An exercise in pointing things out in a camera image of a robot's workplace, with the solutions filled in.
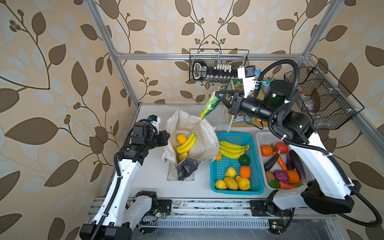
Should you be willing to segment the white canvas grocery bag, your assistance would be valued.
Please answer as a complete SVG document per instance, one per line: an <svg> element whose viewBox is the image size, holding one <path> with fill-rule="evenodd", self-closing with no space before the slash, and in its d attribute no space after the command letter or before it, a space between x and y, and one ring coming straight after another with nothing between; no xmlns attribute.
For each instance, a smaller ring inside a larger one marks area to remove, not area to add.
<svg viewBox="0 0 384 240"><path fill-rule="evenodd" d="M169 163L170 182L193 181L200 164L215 160L219 153L215 127L205 119L177 109L167 120L165 130L171 136L162 159Z"/></svg>

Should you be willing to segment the single yellow banana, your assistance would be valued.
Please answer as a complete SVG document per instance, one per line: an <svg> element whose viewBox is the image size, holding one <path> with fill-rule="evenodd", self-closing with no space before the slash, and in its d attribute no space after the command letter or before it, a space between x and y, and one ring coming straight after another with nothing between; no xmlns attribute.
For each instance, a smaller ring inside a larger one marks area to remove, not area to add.
<svg viewBox="0 0 384 240"><path fill-rule="evenodd" d="M195 145L196 140L197 140L197 136L195 134L191 134L184 144L178 147L174 145L172 146L176 152L178 152L179 154L182 154L182 153L188 152Z"/></svg>

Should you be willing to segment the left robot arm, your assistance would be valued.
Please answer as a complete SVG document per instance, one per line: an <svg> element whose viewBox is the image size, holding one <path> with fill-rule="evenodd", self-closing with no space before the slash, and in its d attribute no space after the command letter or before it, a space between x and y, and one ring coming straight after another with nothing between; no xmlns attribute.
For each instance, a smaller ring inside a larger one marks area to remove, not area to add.
<svg viewBox="0 0 384 240"><path fill-rule="evenodd" d="M150 115L139 120L130 130L123 146L114 155L115 175L104 202L92 223L83 224L82 240L130 240L142 218L158 210L157 194L141 191L128 207L134 178L149 151L168 144L170 134L159 131L161 119Z"/></svg>

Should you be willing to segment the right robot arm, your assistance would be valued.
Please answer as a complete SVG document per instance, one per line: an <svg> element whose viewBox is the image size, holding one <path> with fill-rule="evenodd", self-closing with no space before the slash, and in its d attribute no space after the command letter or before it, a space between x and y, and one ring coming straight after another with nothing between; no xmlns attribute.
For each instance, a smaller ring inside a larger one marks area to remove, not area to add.
<svg viewBox="0 0 384 240"><path fill-rule="evenodd" d="M274 97L269 89L259 99L260 85L265 74L280 65L293 68L294 81L278 83L281 92ZM337 214L340 217L367 228L378 228L383 219L379 211L360 193L361 184L347 177L346 173L321 141L312 122L302 113L292 110L299 96L300 68L289 59L272 63L263 71L253 66L238 70L245 82L251 83L253 95L237 90L218 91L215 96L232 115L249 114L267 122L268 129L288 145L299 160L303 161L314 180L292 190L278 189L267 198L265 205L272 214L278 210L309 207L323 215Z"/></svg>

